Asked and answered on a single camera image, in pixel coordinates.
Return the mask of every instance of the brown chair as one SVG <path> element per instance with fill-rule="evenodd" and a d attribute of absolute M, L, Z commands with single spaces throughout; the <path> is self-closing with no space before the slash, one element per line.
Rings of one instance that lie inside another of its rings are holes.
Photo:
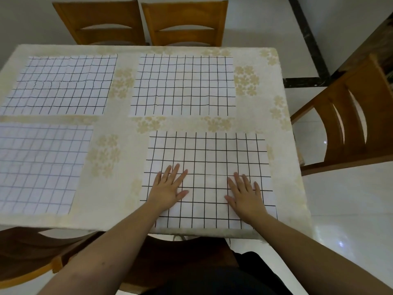
<path fill-rule="evenodd" d="M 152 45 L 201 42 L 221 46 L 228 1 L 187 3 L 142 3 Z M 180 25 L 211 29 L 166 30 Z"/>
<path fill-rule="evenodd" d="M 39 234 L 45 228 L 15 227 L 0 231 L 0 289 L 25 283 L 52 269 L 52 259 L 64 251 L 81 248 L 96 239 L 92 233 L 79 238 L 56 239 Z"/>
<path fill-rule="evenodd" d="M 77 44 L 125 41 L 135 45 L 146 45 L 137 0 L 125 2 L 53 2 L 52 4 Z M 85 29 L 86 27 L 104 24 L 117 24 L 130 28 Z"/>
<path fill-rule="evenodd" d="M 53 267 L 53 272 L 58 272 L 75 254 L 76 251 L 70 251 L 55 258 L 56 267 Z M 224 238 L 199 237 L 186 241 L 166 241 L 147 236 L 119 289 L 142 293 L 181 274 L 212 266 L 238 267 Z"/>
<path fill-rule="evenodd" d="M 366 141 L 350 93 L 365 115 Z M 393 160 L 393 93 L 374 55 L 294 113 L 292 124 L 312 108 L 325 126 L 327 149 L 323 162 L 300 167 L 302 176 Z"/>

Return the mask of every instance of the grid paper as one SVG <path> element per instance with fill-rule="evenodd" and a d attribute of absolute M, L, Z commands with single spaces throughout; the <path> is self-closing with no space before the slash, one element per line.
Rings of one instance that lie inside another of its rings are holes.
<path fill-rule="evenodd" d="M 117 54 L 29 57 L 0 115 L 102 115 Z"/>
<path fill-rule="evenodd" d="M 68 214 L 91 125 L 0 123 L 0 213 Z"/>
<path fill-rule="evenodd" d="M 157 228 L 251 229 L 240 221 L 224 195 L 232 195 L 227 177 L 245 174 L 258 183 L 269 214 L 277 218 L 266 141 L 261 134 L 245 133 L 150 133 L 140 203 L 147 200 L 155 176 L 168 165 L 188 169 L 181 189 L 190 192 L 165 211 Z"/>
<path fill-rule="evenodd" d="M 129 116 L 235 116 L 232 57 L 143 54 Z"/>

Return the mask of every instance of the finger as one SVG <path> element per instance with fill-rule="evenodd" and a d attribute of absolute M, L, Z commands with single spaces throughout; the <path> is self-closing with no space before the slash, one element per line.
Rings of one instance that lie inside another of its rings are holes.
<path fill-rule="evenodd" d="M 244 185 L 246 186 L 247 191 L 248 191 L 248 192 L 252 192 L 253 189 L 252 189 L 251 183 L 248 181 L 247 176 L 246 176 L 245 174 L 243 174 L 243 175 L 242 175 L 242 178 L 243 178 Z"/>
<path fill-rule="evenodd" d="M 254 182 L 254 186 L 255 186 L 255 194 L 260 197 L 261 196 L 261 189 L 259 188 L 258 183 Z"/>
<path fill-rule="evenodd" d="M 178 187 L 180 186 L 180 184 L 183 182 L 183 180 L 184 180 L 184 178 L 186 177 L 187 173 L 188 173 L 188 170 L 185 170 L 185 171 L 180 175 L 180 177 L 177 178 L 177 179 L 175 180 L 175 182 L 174 182 L 172 185 L 173 185 L 174 187 L 178 188 Z"/>
<path fill-rule="evenodd" d="M 156 177 L 154 178 L 153 186 L 158 185 L 158 183 L 160 183 L 160 180 L 161 180 L 161 172 L 158 172 Z"/>
<path fill-rule="evenodd" d="M 231 191 L 233 192 L 233 195 L 238 197 L 240 195 L 239 189 L 237 188 L 236 184 L 233 183 L 232 179 L 228 177 L 228 185 L 231 188 Z"/>
<path fill-rule="evenodd" d="M 172 166 L 167 166 L 164 175 L 162 175 L 160 183 L 165 183 L 167 181 L 171 168 Z"/>
<path fill-rule="evenodd" d="M 176 195 L 176 200 L 180 201 L 182 198 L 184 198 L 190 191 L 189 190 L 182 190 Z"/>
<path fill-rule="evenodd" d="M 244 186 L 244 183 L 242 181 L 242 179 L 240 179 L 239 174 L 238 173 L 233 173 L 235 180 L 236 180 L 236 184 L 237 187 L 239 188 L 240 192 L 247 192 L 246 187 Z"/>
<path fill-rule="evenodd" d="M 179 168 L 180 168 L 180 165 L 177 163 L 177 164 L 174 166 L 174 168 L 173 168 L 173 170 L 172 170 L 172 173 L 171 173 L 171 174 L 169 175 L 169 177 L 168 177 L 168 183 L 169 183 L 169 184 L 172 184 L 172 183 L 173 183 L 174 179 L 176 178 L 177 172 L 179 171 Z"/>
<path fill-rule="evenodd" d="M 235 199 L 232 198 L 232 197 L 230 197 L 230 196 L 228 196 L 228 195 L 224 196 L 224 198 L 225 198 L 226 201 L 228 202 L 229 206 L 232 207 L 233 210 L 235 210 L 235 209 L 236 209 L 236 202 L 235 202 Z"/>

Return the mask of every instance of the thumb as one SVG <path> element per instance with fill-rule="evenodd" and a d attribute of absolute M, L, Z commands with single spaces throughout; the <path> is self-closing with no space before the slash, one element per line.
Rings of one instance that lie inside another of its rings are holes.
<path fill-rule="evenodd" d="M 226 195 L 224 196 L 224 198 L 226 199 L 226 201 L 228 202 L 229 206 L 232 207 L 233 210 L 236 210 L 236 202 L 235 199 Z"/>
<path fill-rule="evenodd" d="M 182 190 L 176 195 L 176 200 L 180 201 L 182 198 L 184 198 L 187 194 L 189 193 L 189 190 Z"/>

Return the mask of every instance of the hand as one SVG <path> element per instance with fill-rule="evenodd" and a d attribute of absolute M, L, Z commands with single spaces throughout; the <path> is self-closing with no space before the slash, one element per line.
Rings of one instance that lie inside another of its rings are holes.
<path fill-rule="evenodd" d="M 235 198 L 228 195 L 225 196 L 229 206 L 232 207 L 243 221 L 250 225 L 261 216 L 268 216 L 258 183 L 254 182 L 254 191 L 246 175 L 242 175 L 244 183 L 240 179 L 238 173 L 234 173 L 233 175 L 235 176 L 237 186 L 233 183 L 232 179 L 228 177 L 228 185 L 235 196 Z"/>
<path fill-rule="evenodd" d="M 172 173 L 169 174 L 171 166 L 168 166 L 164 175 L 162 175 L 162 178 L 161 172 L 159 172 L 154 179 L 153 187 L 150 190 L 146 203 L 152 204 L 160 211 L 160 213 L 171 208 L 177 201 L 180 201 L 189 192 L 188 190 L 183 190 L 180 193 L 177 193 L 177 188 L 183 182 L 183 179 L 188 172 L 188 170 L 185 170 L 179 178 L 174 180 L 179 167 L 180 165 L 176 164 Z"/>

